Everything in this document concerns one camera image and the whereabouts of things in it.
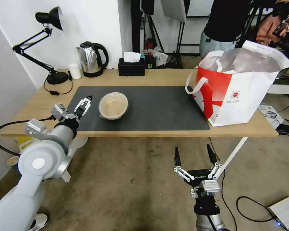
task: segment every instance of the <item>lamp arm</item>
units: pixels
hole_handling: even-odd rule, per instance
[[[29,39],[23,41],[22,43],[13,46],[13,51],[14,51],[15,53],[18,53],[18,54],[20,54],[21,56],[25,57],[26,59],[28,59],[28,60],[36,63],[37,65],[43,67],[44,69],[48,70],[49,72],[54,73],[55,70],[54,70],[53,67],[49,67],[49,66],[46,65],[45,63],[43,63],[43,62],[41,62],[41,61],[38,61],[37,59],[35,59],[35,58],[31,57],[30,55],[28,55],[28,54],[25,53],[25,50],[26,50],[26,49],[32,47],[33,45],[35,45],[35,44],[39,43],[40,41],[42,41],[42,40],[48,38],[49,36],[51,36],[51,31],[52,31],[52,29],[49,28],[49,27],[44,28],[41,32],[37,33],[36,35],[33,35],[32,37],[30,37]],[[36,42],[31,43],[30,45],[28,45],[28,46],[25,47],[25,48],[22,48],[22,46],[23,46],[26,42],[32,40],[33,38],[39,36],[40,34],[42,34],[42,33],[44,33],[44,32],[47,34],[45,37],[37,40]]]

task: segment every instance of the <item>black shirt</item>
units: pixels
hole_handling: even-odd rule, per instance
[[[214,0],[205,34],[219,42],[232,42],[241,34],[251,0]]]

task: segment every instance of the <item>gray pants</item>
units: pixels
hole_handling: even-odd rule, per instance
[[[218,42],[209,38],[204,31],[201,33],[199,53],[201,58],[204,58],[207,53],[215,50],[227,51],[234,49],[235,41],[233,42]]]

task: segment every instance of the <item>white shopping bag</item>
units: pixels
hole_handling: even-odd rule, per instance
[[[242,49],[213,51],[200,62],[188,91],[212,126],[247,123],[289,60],[279,51],[246,41]]]

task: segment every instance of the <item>wooden table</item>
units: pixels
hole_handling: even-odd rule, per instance
[[[145,76],[119,76],[117,69],[105,70],[96,78],[82,77],[73,80],[73,89],[66,95],[53,96],[41,87],[13,118],[17,120],[43,119],[50,116],[54,104],[62,103],[67,107],[80,86],[183,86],[191,69],[147,69]],[[66,92],[71,83],[59,85],[46,84],[48,90]],[[48,129],[56,122],[46,121]],[[1,131],[3,136],[26,136],[24,124],[14,124]],[[273,137],[276,130],[267,122],[259,111],[256,111],[246,124],[212,127],[207,131],[78,131],[78,136],[124,136],[124,137]]]

